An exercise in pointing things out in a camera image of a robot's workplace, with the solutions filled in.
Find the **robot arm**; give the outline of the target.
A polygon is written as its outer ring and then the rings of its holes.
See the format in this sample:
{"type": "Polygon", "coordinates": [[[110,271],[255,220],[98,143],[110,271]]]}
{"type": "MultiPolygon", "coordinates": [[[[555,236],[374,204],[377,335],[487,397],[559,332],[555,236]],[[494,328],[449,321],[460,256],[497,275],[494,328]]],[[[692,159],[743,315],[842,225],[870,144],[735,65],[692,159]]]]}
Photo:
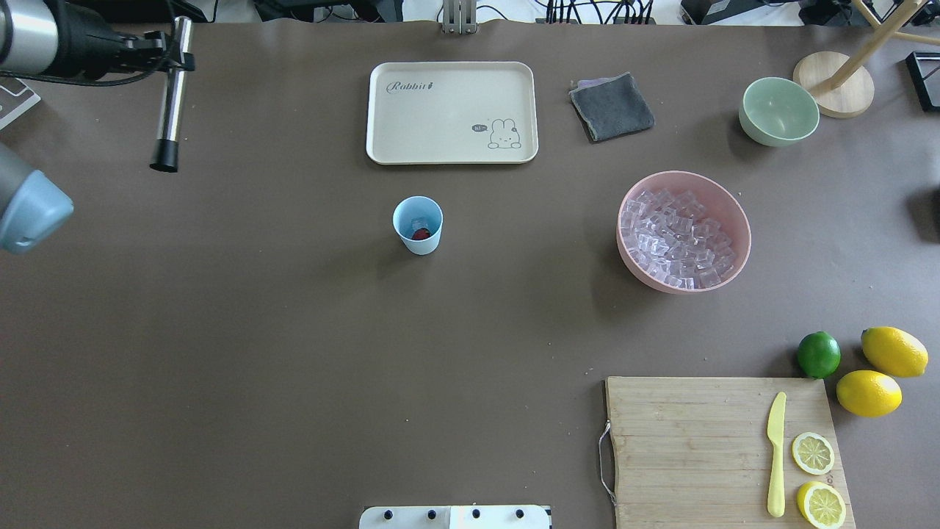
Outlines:
{"type": "MultiPolygon", "coordinates": [[[[117,87],[167,74],[152,170],[179,168],[179,123],[186,76],[195,69],[192,19],[172,15],[172,29],[136,35],[116,30],[95,10],[67,1],[1,4],[2,125],[40,101],[36,82],[117,87]]],[[[1,244],[33,250],[73,215],[65,192],[11,148],[1,148],[1,244]]]]}

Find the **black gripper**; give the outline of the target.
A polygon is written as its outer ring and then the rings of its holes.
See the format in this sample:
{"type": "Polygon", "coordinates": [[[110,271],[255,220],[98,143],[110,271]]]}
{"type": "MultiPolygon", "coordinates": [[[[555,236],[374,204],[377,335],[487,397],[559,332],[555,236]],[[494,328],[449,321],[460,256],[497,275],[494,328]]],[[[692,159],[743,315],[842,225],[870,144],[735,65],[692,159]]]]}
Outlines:
{"type": "Polygon", "coordinates": [[[111,61],[111,73],[146,71],[194,71],[195,56],[190,53],[192,35],[178,32],[168,37],[162,31],[143,35],[120,33],[120,45],[111,61]]]}

